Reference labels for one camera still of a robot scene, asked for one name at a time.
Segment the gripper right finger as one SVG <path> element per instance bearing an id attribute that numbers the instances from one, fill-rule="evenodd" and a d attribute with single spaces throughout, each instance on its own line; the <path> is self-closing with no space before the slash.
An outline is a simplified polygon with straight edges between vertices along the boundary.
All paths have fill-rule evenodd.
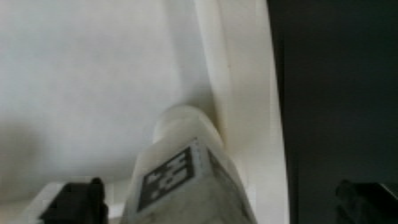
<path id="1" fill-rule="evenodd" d="M 335 198 L 335 224 L 398 224 L 398 183 L 342 180 Z"/>

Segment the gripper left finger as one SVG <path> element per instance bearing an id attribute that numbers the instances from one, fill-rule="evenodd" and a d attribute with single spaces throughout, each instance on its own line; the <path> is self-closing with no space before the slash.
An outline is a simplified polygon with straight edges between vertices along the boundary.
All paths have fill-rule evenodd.
<path id="1" fill-rule="evenodd" d="M 49 183 L 26 207 L 23 224 L 108 224 L 104 185 L 87 182 Z"/>

